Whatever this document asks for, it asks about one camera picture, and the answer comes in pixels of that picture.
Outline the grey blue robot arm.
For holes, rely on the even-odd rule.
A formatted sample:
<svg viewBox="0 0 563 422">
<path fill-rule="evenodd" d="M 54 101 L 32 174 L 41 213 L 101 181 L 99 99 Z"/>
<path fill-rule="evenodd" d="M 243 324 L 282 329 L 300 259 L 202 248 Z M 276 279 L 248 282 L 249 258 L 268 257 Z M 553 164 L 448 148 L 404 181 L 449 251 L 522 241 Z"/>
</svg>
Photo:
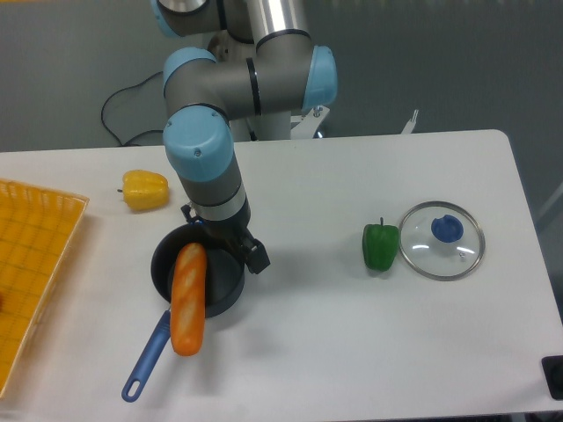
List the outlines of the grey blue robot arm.
<svg viewBox="0 0 563 422">
<path fill-rule="evenodd" d="M 204 229 L 260 273 L 269 257 L 248 230 L 230 123 L 331 104 L 338 91 L 333 53 L 312 43 L 301 1 L 155 1 L 151 8 L 166 35 L 222 30 L 254 50 L 226 61 L 204 48 L 172 53 L 163 69 L 163 141 Z"/>
</svg>

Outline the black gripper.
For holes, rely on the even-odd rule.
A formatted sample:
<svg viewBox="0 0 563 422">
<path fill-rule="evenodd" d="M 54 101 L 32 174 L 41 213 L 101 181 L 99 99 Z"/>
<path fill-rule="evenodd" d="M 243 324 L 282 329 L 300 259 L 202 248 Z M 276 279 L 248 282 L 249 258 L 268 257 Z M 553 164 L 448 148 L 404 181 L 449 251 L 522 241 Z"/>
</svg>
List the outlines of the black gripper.
<svg viewBox="0 0 563 422">
<path fill-rule="evenodd" d="M 203 217 L 192 204 L 180 208 L 187 224 L 203 224 L 204 231 L 214 239 L 224 242 L 232 250 L 242 251 L 250 273 L 260 274 L 270 265 L 270 259 L 264 244 L 252 237 L 248 224 L 251 218 L 249 206 L 242 206 L 233 216 L 219 221 Z"/>
</svg>

